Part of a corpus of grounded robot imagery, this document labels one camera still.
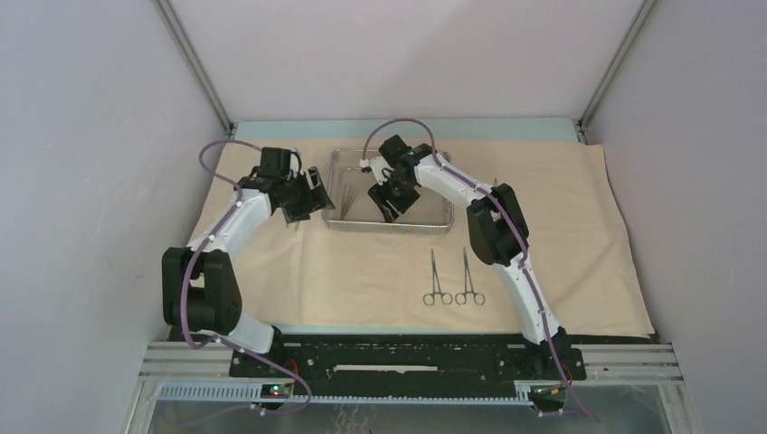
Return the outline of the metal mesh instrument tray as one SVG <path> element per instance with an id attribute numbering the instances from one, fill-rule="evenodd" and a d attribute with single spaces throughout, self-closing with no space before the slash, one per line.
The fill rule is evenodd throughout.
<path id="1" fill-rule="evenodd" d="M 432 190 L 419 188 L 421 197 L 395 222 L 384 221 L 382 213 L 368 196 L 375 184 L 374 177 L 365 174 L 359 165 L 361 149 L 335 149 L 330 153 L 327 192 L 335 204 L 334 210 L 322 212 L 327 227 L 335 231 L 371 232 L 384 234 L 443 235 L 454 223 L 453 205 Z M 338 219 L 344 184 L 357 189 L 355 204 L 344 221 Z"/>

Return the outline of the beige wrapping cloth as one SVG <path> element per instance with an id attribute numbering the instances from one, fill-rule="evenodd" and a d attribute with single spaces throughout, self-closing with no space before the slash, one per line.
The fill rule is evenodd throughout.
<path id="1" fill-rule="evenodd" d="M 481 182 L 509 184 L 530 230 L 544 297 L 572 335 L 646 337 L 654 331 L 612 195 L 604 152 L 577 142 L 441 140 L 441 152 Z M 454 302 L 467 249 L 486 303 Z M 453 303 L 427 307 L 431 249 Z M 234 262 L 244 310 L 290 333 L 518 333 L 522 321 L 501 278 L 469 250 L 466 217 L 443 235 L 334 231 L 318 214 L 290 228 L 280 212 Z"/>

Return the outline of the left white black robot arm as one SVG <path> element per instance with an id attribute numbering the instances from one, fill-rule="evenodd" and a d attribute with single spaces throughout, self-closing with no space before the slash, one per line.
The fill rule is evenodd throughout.
<path id="1" fill-rule="evenodd" d="M 285 351 L 273 343 L 279 330 L 247 314 L 234 262 L 247 242 L 275 211 L 286 223 L 309 220 L 335 206 L 314 166 L 304 166 L 298 150 L 259 148 L 260 161 L 239 179 L 221 175 L 198 156 L 202 168 L 232 188 L 217 219 L 184 247 L 171 247 L 161 259 L 163 317 L 186 343 L 201 349 L 221 342 L 252 352 L 251 365 L 275 376 L 286 364 Z"/>

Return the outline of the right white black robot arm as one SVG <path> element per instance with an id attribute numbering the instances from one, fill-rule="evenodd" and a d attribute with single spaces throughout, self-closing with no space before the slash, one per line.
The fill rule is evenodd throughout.
<path id="1" fill-rule="evenodd" d="M 433 146 L 408 146 L 399 136 L 385 140 L 378 155 L 363 157 L 360 166 L 374 176 L 368 195 L 388 223 L 404 215 L 422 189 L 465 210 L 472 251 L 501 277 L 516 304 L 523 337 L 536 345 L 526 353 L 527 369 L 539 378 L 557 372 L 570 341 L 539 287 L 529 251 L 529 230 L 513 188 L 482 183 L 448 162 Z"/>

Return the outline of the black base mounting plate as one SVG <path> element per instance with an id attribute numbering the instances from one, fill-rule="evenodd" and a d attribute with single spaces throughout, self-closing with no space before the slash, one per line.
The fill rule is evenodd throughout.
<path id="1" fill-rule="evenodd" d="M 279 368 L 306 381 L 315 399 L 512 398 L 515 384 L 586 378 L 582 352 L 570 344 L 559 360 L 521 335 L 285 334 L 268 366 L 233 354 L 233 378 L 278 379 Z"/>

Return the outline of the aluminium frame rail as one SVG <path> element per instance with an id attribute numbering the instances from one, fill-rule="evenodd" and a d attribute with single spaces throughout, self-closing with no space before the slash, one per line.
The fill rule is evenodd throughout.
<path id="1" fill-rule="evenodd" d="M 678 386 L 667 344 L 577 344 L 560 366 L 531 368 L 520 344 L 289 342 L 275 369 L 219 344 L 153 343 L 139 371 L 168 399 L 526 405 L 568 386 Z"/>

